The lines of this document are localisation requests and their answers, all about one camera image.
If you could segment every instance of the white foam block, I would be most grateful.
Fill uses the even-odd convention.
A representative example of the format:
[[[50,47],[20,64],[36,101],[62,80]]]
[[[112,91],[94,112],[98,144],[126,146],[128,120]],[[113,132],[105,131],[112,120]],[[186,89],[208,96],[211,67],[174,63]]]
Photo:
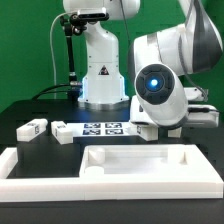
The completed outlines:
[[[6,148],[0,155],[0,179],[5,179],[18,162],[17,149]]]
[[[46,130],[46,119],[34,119],[16,129],[17,141],[29,142]]]
[[[63,121],[51,123],[51,132],[60,144],[73,143],[73,133]]]

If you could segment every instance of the logo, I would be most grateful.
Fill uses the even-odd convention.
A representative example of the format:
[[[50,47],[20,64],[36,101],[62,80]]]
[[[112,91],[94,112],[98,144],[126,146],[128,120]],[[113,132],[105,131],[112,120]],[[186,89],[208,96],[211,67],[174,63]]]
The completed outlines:
[[[105,65],[101,68],[99,75],[109,75],[109,72]]]

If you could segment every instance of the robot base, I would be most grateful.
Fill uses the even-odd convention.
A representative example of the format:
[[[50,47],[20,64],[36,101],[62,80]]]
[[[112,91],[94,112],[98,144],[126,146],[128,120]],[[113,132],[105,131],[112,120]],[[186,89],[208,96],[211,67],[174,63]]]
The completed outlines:
[[[116,110],[130,106],[130,101],[125,100],[114,104],[98,104],[79,101],[79,107],[93,110]]]

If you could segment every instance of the blue light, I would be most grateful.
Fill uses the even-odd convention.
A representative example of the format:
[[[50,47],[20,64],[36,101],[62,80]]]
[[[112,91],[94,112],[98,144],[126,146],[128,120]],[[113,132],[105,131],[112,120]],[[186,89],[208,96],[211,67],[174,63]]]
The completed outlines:
[[[156,79],[151,80],[151,85],[153,87],[157,86],[158,85],[158,80],[156,80]]]

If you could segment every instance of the black cable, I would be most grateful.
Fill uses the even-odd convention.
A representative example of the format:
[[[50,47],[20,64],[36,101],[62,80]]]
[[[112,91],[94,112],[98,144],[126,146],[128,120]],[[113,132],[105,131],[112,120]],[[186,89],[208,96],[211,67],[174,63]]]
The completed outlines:
[[[70,84],[59,84],[59,85],[50,86],[50,87],[42,90],[38,94],[36,94],[34,97],[32,97],[32,100],[37,100],[39,98],[39,96],[41,96],[43,94],[47,94],[47,93],[57,93],[59,91],[49,92],[49,90],[57,89],[57,88],[60,88],[60,87],[65,87],[65,86],[70,86]]]
[[[125,16],[125,13],[124,13],[124,5],[123,5],[122,0],[120,0],[120,4],[121,4],[121,11],[122,11],[122,15],[123,15],[125,30],[126,30],[126,34],[127,34],[127,38],[128,38],[128,46],[130,46],[131,38],[130,38],[129,30],[128,30],[128,25],[127,25],[126,16]]]
[[[51,94],[51,93],[67,93],[67,90],[58,90],[58,91],[48,91],[48,92],[42,92],[36,95],[37,97],[35,99],[32,98],[32,100],[37,100],[40,96],[45,95],[45,94]]]

